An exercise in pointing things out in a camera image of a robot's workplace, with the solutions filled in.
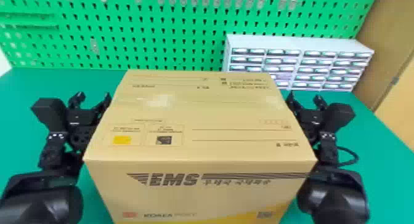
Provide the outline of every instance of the wall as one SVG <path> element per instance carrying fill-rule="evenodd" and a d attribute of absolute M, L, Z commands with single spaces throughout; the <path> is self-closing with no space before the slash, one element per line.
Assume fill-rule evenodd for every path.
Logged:
<path fill-rule="evenodd" d="M 408 64 L 399 82 L 392 87 L 375 114 L 414 151 L 413 79 L 414 60 Z"/>
<path fill-rule="evenodd" d="M 414 0 L 376 0 L 357 39 L 375 50 L 354 89 L 375 110 L 403 72 L 414 51 Z"/>

